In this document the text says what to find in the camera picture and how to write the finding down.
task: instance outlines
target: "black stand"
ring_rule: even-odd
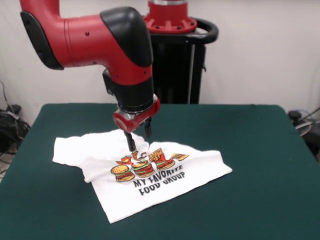
[[[198,104],[206,46],[217,40],[219,30],[197,19],[206,33],[151,34],[154,92],[162,104]]]

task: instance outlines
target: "black handle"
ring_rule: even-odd
[[[198,23],[198,28],[206,30],[206,33],[199,33],[197,31],[187,34],[161,34],[151,33],[152,43],[164,44],[209,44],[217,40],[219,36],[218,27],[210,21],[195,18]]]

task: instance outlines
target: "red circular cap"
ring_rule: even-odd
[[[197,28],[197,21],[188,17],[187,0],[149,0],[148,5],[144,21],[150,33],[184,34]]]
[[[131,133],[135,130],[134,124],[117,112],[113,114],[113,121],[120,129],[127,133]]]

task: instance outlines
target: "white wall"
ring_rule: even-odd
[[[60,0],[60,5],[63,17],[123,5],[142,14],[147,10],[147,0]],[[19,12],[18,0],[1,0],[0,79],[9,102],[22,106],[28,122],[46,103],[115,102],[106,93],[102,66],[46,68]],[[201,103],[278,104],[286,110],[320,104],[320,1],[189,0],[189,12],[220,29],[218,41],[207,47]]]

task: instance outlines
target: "table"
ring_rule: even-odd
[[[52,158],[56,137],[115,129],[115,109],[42,108],[0,184],[2,240],[320,238],[319,165],[285,112],[268,105],[163,105],[150,141],[220,150],[233,173],[109,224],[82,171]]]

